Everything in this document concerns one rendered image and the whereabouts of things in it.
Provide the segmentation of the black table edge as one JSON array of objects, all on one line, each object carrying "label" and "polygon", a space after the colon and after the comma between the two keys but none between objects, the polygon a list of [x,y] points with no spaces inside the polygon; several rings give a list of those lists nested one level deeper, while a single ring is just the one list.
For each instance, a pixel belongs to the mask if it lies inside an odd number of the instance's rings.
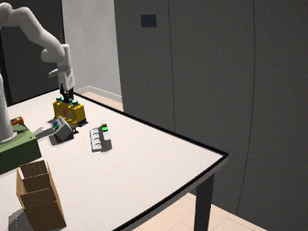
[{"label": "black table edge", "polygon": [[[22,100],[22,101],[12,103],[11,105],[7,105],[7,108],[8,108],[9,106],[16,105],[16,104],[18,104],[18,103],[20,103],[20,102],[24,102],[24,101],[27,101],[27,100],[29,100],[29,99],[33,99],[33,98],[35,98],[35,97],[44,95],[44,94],[49,93],[49,92],[53,92],[53,91],[58,90],[58,89],[59,89],[59,88],[53,89],[53,90],[50,90],[50,91],[47,91],[47,92],[43,92],[42,94],[35,95],[35,96],[33,96],[33,97],[24,99],[24,100]],[[159,201],[159,202],[158,202],[157,204],[155,204],[154,206],[151,206],[150,208],[148,208],[148,209],[145,210],[144,212],[142,212],[142,213],[140,213],[139,215],[135,216],[134,218],[132,218],[132,219],[129,220],[128,222],[123,223],[121,226],[115,228],[115,229],[112,230],[112,231],[121,231],[122,229],[125,229],[127,226],[133,224],[135,221],[141,219],[142,217],[144,217],[144,216],[147,215],[148,213],[152,212],[154,209],[158,208],[158,207],[161,206],[163,203],[167,202],[167,201],[170,200],[172,197],[176,196],[178,193],[182,192],[185,188],[187,188],[188,186],[190,186],[191,184],[193,184],[196,180],[198,180],[199,178],[201,178],[202,176],[204,176],[208,171],[210,171],[212,168],[214,168],[216,165],[218,165],[220,162],[222,162],[222,161],[229,155],[229,153],[224,152],[224,151],[222,151],[222,150],[220,150],[220,149],[214,148],[214,147],[212,147],[212,146],[208,146],[207,144],[204,144],[204,143],[198,142],[198,141],[196,141],[196,140],[194,140],[194,139],[191,139],[191,138],[188,138],[188,137],[186,137],[186,136],[180,135],[179,133],[170,131],[170,130],[165,129],[165,128],[161,127],[161,126],[155,125],[155,124],[153,124],[153,123],[151,123],[151,122],[147,122],[147,121],[145,121],[145,120],[143,120],[143,119],[137,118],[137,117],[135,117],[135,116],[133,116],[133,115],[130,115],[130,114],[125,113],[125,112],[122,112],[122,111],[120,111],[120,110],[118,110],[118,109],[114,109],[113,107],[110,107],[110,106],[108,106],[108,105],[102,104],[101,102],[97,102],[97,101],[95,101],[95,100],[93,100],[93,99],[90,99],[90,98],[88,98],[88,97],[85,97],[85,96],[83,96],[83,95],[80,95],[80,94],[78,94],[78,93],[76,93],[76,92],[73,92],[73,94],[78,95],[78,96],[80,96],[80,97],[83,97],[84,99],[88,99],[88,100],[91,101],[91,102],[94,102],[94,103],[97,103],[97,104],[99,104],[99,105],[102,105],[102,106],[104,106],[104,107],[106,107],[106,108],[108,108],[108,109],[111,109],[111,110],[113,110],[113,111],[115,111],[115,112],[121,113],[121,114],[123,114],[123,115],[125,115],[125,116],[128,116],[128,117],[132,118],[132,119],[135,119],[135,120],[137,120],[137,121],[143,122],[143,123],[145,123],[145,124],[147,124],[147,125],[149,125],[149,126],[155,127],[155,128],[160,129],[160,130],[162,130],[162,131],[164,131],[164,132],[167,132],[167,133],[169,133],[169,134],[172,134],[172,135],[174,135],[174,136],[177,136],[177,137],[179,137],[179,138],[181,138],[181,139],[185,139],[185,140],[187,140],[187,141],[189,141],[189,142],[195,143],[195,144],[197,144],[197,145],[199,145],[199,146],[202,146],[202,147],[204,147],[204,148],[210,149],[210,150],[212,150],[212,151],[214,151],[214,152],[217,152],[217,153],[220,153],[220,154],[224,155],[224,156],[222,156],[220,159],[218,159],[216,162],[214,162],[210,167],[208,167],[208,168],[205,169],[203,172],[201,172],[199,175],[197,175],[195,178],[193,178],[193,179],[191,179],[189,182],[187,182],[184,186],[180,187],[180,188],[177,189],[175,192],[171,193],[170,195],[168,195],[166,198],[164,198],[164,199],[162,199],[161,201]]]}]

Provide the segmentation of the orange handheld multimeter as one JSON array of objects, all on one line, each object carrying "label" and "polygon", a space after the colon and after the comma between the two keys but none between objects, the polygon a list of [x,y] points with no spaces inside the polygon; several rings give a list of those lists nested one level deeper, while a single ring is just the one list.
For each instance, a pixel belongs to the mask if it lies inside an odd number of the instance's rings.
[{"label": "orange handheld multimeter", "polygon": [[11,119],[10,121],[11,121],[12,126],[19,124],[20,122],[24,123],[24,120],[21,116],[15,118],[15,119]]}]

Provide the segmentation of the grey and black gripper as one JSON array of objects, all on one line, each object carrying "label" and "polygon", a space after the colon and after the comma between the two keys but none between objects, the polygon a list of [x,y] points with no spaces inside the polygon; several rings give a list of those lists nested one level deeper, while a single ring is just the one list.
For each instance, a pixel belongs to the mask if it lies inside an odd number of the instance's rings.
[{"label": "grey and black gripper", "polygon": [[[60,94],[64,98],[64,103],[70,103],[69,99],[74,100],[73,88],[75,86],[75,78],[72,69],[59,72],[59,89]],[[69,93],[68,93],[69,92]]]}]

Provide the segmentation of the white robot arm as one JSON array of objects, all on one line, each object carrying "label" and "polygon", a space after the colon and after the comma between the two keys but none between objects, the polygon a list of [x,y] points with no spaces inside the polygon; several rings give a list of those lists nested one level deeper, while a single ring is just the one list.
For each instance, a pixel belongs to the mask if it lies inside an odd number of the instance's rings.
[{"label": "white robot arm", "polygon": [[[68,71],[72,68],[69,45],[61,45],[53,35],[44,30],[29,8],[22,7],[12,10],[12,6],[9,3],[0,3],[0,29],[2,26],[19,26],[31,42],[45,48],[41,53],[42,61],[57,62],[58,67],[49,73],[49,78],[53,78],[59,72]],[[9,118],[5,102],[3,79],[0,74],[0,144],[10,142],[16,136],[17,132],[12,129]]]}]

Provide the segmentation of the grey button housing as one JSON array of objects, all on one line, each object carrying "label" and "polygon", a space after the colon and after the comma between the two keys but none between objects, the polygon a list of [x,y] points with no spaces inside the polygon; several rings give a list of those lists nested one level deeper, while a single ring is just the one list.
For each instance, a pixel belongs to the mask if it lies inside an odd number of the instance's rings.
[{"label": "grey button housing", "polygon": [[53,135],[57,143],[74,139],[74,135],[79,133],[79,131],[76,131],[76,128],[68,126],[67,122],[61,116],[52,124],[52,128],[55,132]]}]

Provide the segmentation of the brown cardboard box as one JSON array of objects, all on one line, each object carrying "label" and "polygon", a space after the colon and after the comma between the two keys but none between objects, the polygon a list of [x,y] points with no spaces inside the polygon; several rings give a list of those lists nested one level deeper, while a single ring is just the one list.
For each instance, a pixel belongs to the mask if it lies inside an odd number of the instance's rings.
[{"label": "brown cardboard box", "polygon": [[23,180],[17,168],[16,195],[34,231],[67,226],[48,162],[47,166],[48,170],[45,160],[20,165]]}]

